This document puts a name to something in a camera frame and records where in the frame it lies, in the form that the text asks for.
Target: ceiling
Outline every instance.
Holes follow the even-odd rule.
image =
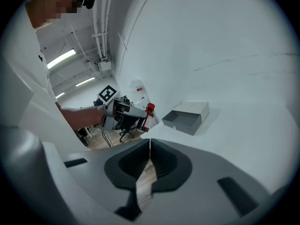
[[[101,0],[97,0],[99,31],[100,6]],[[86,7],[82,7],[78,9],[76,14],[62,14],[60,19],[37,30],[37,38],[47,63],[71,49],[74,49],[76,52],[75,55],[63,60],[50,69],[49,79],[56,96],[62,92],[65,92],[64,96],[67,96],[77,89],[75,86],[76,84],[90,77],[95,77],[97,79],[99,77],[102,79],[106,76],[111,76],[111,71],[105,73],[100,72],[98,67],[94,64],[99,56],[95,39],[91,36],[94,34],[91,12],[92,9],[88,10]],[[86,62],[87,59],[83,55],[78,42],[72,33],[71,25],[74,28],[82,49],[90,60],[90,64]]]

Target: man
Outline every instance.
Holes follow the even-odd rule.
[[[52,91],[45,58],[35,34],[36,29],[60,18],[61,13],[75,12],[82,0],[29,0],[23,4],[6,27],[1,38],[0,52],[4,61],[16,76],[33,91],[28,104],[20,101],[19,107],[11,104],[11,109],[24,112],[18,127],[33,132],[43,142],[53,143],[61,156],[87,150],[78,140],[73,130],[102,124],[105,107],[81,109],[64,108]],[[7,87],[15,86],[8,81]]]

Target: small storage box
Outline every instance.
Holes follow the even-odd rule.
[[[168,127],[194,135],[209,113],[208,102],[182,102],[173,108],[162,121]]]

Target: fluorescent light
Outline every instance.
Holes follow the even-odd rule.
[[[63,55],[59,56],[58,58],[54,59],[52,62],[49,62],[47,64],[47,67],[50,69],[53,66],[55,66],[56,64],[58,64],[59,62],[63,61],[64,59],[68,58],[69,56],[72,56],[76,54],[75,50],[72,49],[69,52],[64,53]]]
[[[65,93],[62,92],[61,94],[59,94],[58,96],[56,96],[56,98],[59,98],[60,96],[64,95]]]
[[[88,80],[85,80],[85,81],[83,81],[83,82],[77,84],[76,87],[80,86],[81,84],[87,83],[88,81],[93,80],[93,79],[95,79],[95,78],[92,77],[92,78],[90,78],[90,79],[88,79]]]

